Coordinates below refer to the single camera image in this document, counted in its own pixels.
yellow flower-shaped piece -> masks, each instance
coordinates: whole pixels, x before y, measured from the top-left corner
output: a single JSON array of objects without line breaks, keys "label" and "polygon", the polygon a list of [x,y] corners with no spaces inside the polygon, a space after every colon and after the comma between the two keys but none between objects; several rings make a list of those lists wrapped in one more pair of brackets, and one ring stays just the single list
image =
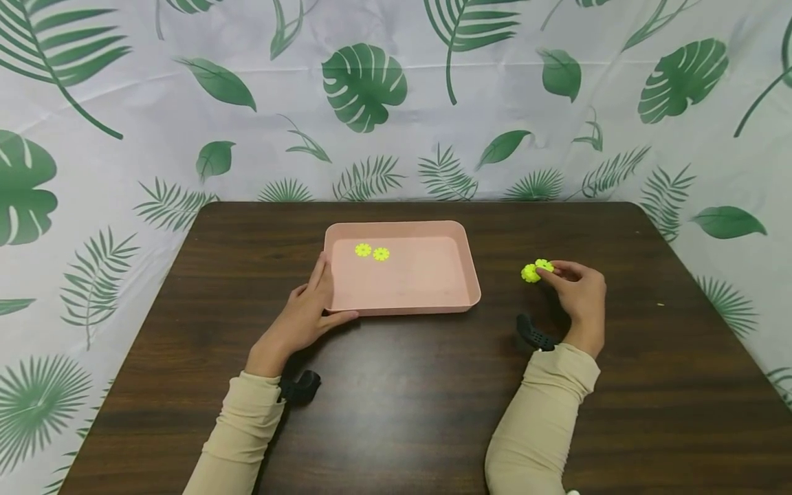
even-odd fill
[{"label": "yellow flower-shaped piece", "polygon": [[374,249],[374,259],[377,261],[385,261],[390,257],[390,251],[387,248]]},{"label": "yellow flower-shaped piece", "polygon": [[360,257],[366,257],[371,254],[371,246],[366,244],[365,242],[361,242],[357,246],[355,246],[355,254]]},{"label": "yellow flower-shaped piece", "polygon": [[525,265],[525,268],[523,268],[523,271],[520,272],[520,275],[523,277],[523,280],[529,284],[536,284],[542,279],[542,277],[536,273],[536,265],[533,263],[530,265]]},{"label": "yellow flower-shaped piece", "polygon": [[555,270],[555,267],[553,266],[552,263],[550,263],[548,260],[543,260],[542,258],[536,260],[535,264],[536,264],[536,268],[541,268],[547,270],[548,272],[552,272],[553,270]]}]

left hand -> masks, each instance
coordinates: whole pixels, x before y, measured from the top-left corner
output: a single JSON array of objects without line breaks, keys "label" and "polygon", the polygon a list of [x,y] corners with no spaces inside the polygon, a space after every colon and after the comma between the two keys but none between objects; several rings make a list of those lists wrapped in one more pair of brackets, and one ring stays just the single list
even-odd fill
[{"label": "left hand", "polygon": [[307,284],[289,295],[286,307],[250,350],[245,372],[276,377],[295,352],[313,344],[331,329],[358,317],[357,311],[322,316],[333,301],[333,273],[327,256],[319,255]]}]

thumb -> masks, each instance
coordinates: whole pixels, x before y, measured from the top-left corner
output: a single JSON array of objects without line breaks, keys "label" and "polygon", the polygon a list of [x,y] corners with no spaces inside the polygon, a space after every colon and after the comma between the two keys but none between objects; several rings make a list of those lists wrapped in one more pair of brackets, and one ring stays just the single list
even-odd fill
[{"label": "thumb", "polygon": [[548,272],[544,268],[537,268],[536,274],[542,277],[542,280],[550,284],[555,290],[560,289],[561,286],[566,283],[566,280],[562,279],[555,273]]},{"label": "thumb", "polygon": [[325,333],[337,326],[344,325],[351,322],[360,316],[357,311],[341,311],[340,313],[333,313],[330,316],[322,316],[319,318],[319,330]]}]

wooden table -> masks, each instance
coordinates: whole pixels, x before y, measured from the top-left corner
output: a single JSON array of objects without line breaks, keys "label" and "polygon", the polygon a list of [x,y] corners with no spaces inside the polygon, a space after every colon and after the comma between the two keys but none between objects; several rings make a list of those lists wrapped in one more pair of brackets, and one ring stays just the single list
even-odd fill
[{"label": "wooden table", "polygon": [[515,316],[558,326],[519,276],[537,257],[591,265],[608,284],[603,373],[565,485],[792,493],[792,414],[638,207],[222,203],[190,230],[61,494],[181,493],[228,379],[307,279],[325,229],[428,219],[465,226],[482,301],[364,319],[293,359],[323,384],[281,424],[258,493],[486,493],[487,443],[527,359]]}]

hand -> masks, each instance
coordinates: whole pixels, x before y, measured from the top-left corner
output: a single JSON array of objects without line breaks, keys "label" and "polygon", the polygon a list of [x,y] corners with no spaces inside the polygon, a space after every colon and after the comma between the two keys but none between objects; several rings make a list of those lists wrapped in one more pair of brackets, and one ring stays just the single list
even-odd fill
[{"label": "hand", "polygon": [[536,273],[558,293],[558,300],[572,319],[564,342],[596,358],[605,345],[605,277],[594,268],[573,261],[552,261],[553,272]]},{"label": "hand", "polygon": [[291,291],[286,307],[250,350],[245,372],[276,377],[295,352],[313,344],[329,330],[358,317],[357,311],[322,316],[333,300],[333,273],[321,253],[307,284]]}]

